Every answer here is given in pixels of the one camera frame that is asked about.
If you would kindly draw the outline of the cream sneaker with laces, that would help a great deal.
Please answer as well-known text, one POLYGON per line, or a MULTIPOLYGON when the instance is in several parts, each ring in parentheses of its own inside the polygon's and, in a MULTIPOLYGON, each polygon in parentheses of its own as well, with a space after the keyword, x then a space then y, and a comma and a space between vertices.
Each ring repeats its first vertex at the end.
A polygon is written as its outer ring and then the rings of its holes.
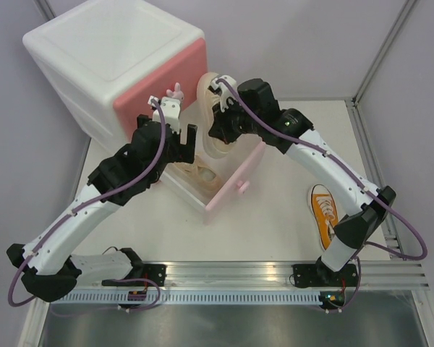
POLYGON ((199 156, 193 163, 173 163, 171 170, 202 195, 212 197, 223 186, 221 177, 199 156))

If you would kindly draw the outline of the light pink drawer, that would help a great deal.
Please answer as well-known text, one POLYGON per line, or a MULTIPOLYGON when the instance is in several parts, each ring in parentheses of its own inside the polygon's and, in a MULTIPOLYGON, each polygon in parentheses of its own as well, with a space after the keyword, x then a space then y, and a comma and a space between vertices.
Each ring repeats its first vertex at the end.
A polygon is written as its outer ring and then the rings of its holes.
POLYGON ((214 159, 207 155, 203 148, 203 127, 197 103, 182 112, 181 123, 197 125, 195 154, 221 177, 223 186, 212 197, 202 195, 171 170, 172 164, 167 165, 161 176, 161 183, 198 211, 204 224, 209 224, 220 210, 238 195, 237 182, 250 181, 250 176, 261 162, 265 144, 255 136, 243 136, 235 142, 236 145, 228 155, 222 159, 214 159))

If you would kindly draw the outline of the dark pink drawer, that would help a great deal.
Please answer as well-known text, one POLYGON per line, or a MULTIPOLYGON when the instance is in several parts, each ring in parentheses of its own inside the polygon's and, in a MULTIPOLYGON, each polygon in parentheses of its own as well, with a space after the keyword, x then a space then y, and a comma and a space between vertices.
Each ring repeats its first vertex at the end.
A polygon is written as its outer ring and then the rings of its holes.
POLYGON ((115 99, 113 107, 127 139, 132 139, 140 114, 152 116, 150 96, 162 98, 178 83, 184 93, 184 110, 196 101, 197 84, 207 72, 206 44, 199 38, 115 99))

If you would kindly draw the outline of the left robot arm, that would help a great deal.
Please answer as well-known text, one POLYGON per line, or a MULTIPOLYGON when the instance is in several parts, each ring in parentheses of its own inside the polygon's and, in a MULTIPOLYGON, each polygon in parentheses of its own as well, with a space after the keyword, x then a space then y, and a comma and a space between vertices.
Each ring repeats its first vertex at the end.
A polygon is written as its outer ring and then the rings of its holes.
POLYGON ((156 183, 170 163, 192 163, 195 159, 197 126, 187 126, 187 139, 170 125, 137 117, 131 142, 100 162, 87 184, 69 207, 39 237, 28 244, 12 244, 7 256, 17 268, 9 291, 21 281, 34 299, 57 301, 76 286, 146 286, 154 282, 133 249, 110 254, 77 256, 73 251, 103 220, 125 206, 134 196, 156 183))

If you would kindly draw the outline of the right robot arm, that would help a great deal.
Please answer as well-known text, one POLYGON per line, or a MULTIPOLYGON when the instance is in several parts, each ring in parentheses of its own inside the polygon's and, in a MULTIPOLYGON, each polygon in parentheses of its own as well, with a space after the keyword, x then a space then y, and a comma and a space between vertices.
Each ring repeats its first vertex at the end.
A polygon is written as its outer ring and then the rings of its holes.
POLYGON ((210 80, 208 89, 219 98, 213 107, 209 137, 229 145, 243 134, 257 135, 303 165, 341 203, 346 215, 333 227, 335 236, 315 263, 318 281, 333 285, 385 220, 396 198, 395 191, 359 177, 323 141, 303 113, 295 108, 280 108, 271 86, 262 79, 237 85, 229 76, 219 75, 210 80))

